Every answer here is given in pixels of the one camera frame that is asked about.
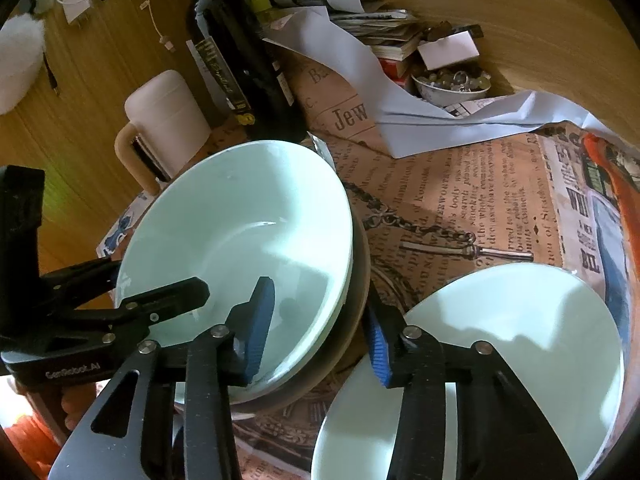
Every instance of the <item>mug handle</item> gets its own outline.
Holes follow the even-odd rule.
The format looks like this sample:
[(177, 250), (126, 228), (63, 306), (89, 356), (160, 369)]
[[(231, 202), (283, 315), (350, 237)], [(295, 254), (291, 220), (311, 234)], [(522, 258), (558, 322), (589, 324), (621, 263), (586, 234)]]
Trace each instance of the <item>mug handle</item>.
[(142, 189), (147, 193), (157, 196), (160, 193), (160, 186), (154, 174), (140, 160), (133, 149), (133, 141), (139, 135), (138, 130), (132, 123), (127, 123), (116, 135), (114, 149), (116, 156), (120, 159), (122, 165), (127, 168), (133, 178), (135, 178)]

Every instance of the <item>white fluffy toy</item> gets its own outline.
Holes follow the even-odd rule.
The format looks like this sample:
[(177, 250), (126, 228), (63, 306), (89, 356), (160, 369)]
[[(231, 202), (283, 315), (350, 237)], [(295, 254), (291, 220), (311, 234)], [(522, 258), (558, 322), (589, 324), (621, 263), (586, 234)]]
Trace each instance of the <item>white fluffy toy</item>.
[(44, 54), (44, 22), (15, 16), (0, 29), (0, 115), (15, 108), (36, 80)]

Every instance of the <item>chain illustration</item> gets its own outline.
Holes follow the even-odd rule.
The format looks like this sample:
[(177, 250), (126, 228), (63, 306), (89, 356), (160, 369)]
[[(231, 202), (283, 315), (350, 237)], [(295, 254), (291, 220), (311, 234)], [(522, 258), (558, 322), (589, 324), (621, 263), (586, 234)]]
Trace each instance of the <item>chain illustration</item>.
[(445, 240), (451, 240), (453, 242), (463, 244), (463, 246), (471, 246), (476, 241), (476, 235), (468, 231), (452, 231), (437, 224), (431, 226), (417, 225), (399, 216), (395, 209), (385, 205), (379, 198), (376, 198), (367, 191), (364, 191), (361, 187), (356, 186), (351, 182), (343, 181), (342, 184), (345, 189), (351, 191), (355, 196), (366, 203), (367, 208), (373, 213), (373, 215), (368, 216), (363, 220), (364, 228), (367, 231), (374, 227), (383, 225), (388, 227), (398, 227), (421, 237), (428, 234), (435, 234)]

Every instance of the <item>book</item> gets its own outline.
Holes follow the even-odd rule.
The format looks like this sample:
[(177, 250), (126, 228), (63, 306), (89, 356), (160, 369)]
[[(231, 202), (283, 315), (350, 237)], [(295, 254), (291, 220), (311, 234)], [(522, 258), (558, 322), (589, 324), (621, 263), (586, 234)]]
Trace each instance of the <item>book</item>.
[(389, 76), (391, 79), (400, 79), (406, 73), (411, 63), (414, 62), (414, 59), (412, 56), (409, 56), (402, 61), (398, 61), (395, 59), (386, 59), (384, 57), (379, 57), (378, 61), (380, 62), (382, 71), (387, 76)]
[(368, 40), (360, 38), (362, 43), (368, 44), (371, 51), (376, 57), (383, 57), (395, 61), (404, 61), (415, 52), (420, 43), (422, 33), (418, 32), (410, 40), (405, 42), (395, 40)]
[(421, 27), (418, 23), (401, 24), (385, 31), (372, 31), (368, 34), (353, 34), (356, 37), (366, 36), (368, 40), (391, 40), (391, 41), (409, 41), (418, 32), (421, 32), (424, 27)]
[(340, 28), (354, 36), (368, 36), (375, 34), (377, 37), (398, 36), (409, 34), (409, 25), (417, 24), (418, 19), (404, 9), (382, 10), (380, 12), (350, 14), (347, 12), (330, 13), (330, 19)]

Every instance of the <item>bottle label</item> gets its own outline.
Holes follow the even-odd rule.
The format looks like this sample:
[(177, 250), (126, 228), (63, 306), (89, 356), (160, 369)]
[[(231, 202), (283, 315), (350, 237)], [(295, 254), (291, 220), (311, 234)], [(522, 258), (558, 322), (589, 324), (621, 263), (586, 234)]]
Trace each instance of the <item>bottle label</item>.
[(291, 93), (291, 88), (289, 88), (287, 80), (284, 79), (283, 73), (280, 73), (280, 75), (278, 76), (278, 83), (280, 83), (280, 88), (282, 88), (284, 97), (287, 98), (287, 103), (289, 103), (289, 106), (291, 106), (294, 103), (293, 94)]
[(213, 38), (209, 36), (199, 42), (196, 45), (196, 50), (209, 69), (209, 72), (211, 72), (211, 75), (225, 93), (226, 103), (229, 105), (229, 108), (233, 110), (238, 122), (242, 124), (242, 126), (254, 124), (255, 116), (249, 106), (249, 101), (247, 101), (244, 92), (242, 92), (238, 84), (238, 80), (236, 80), (233, 72), (231, 72), (225, 58), (222, 57)]

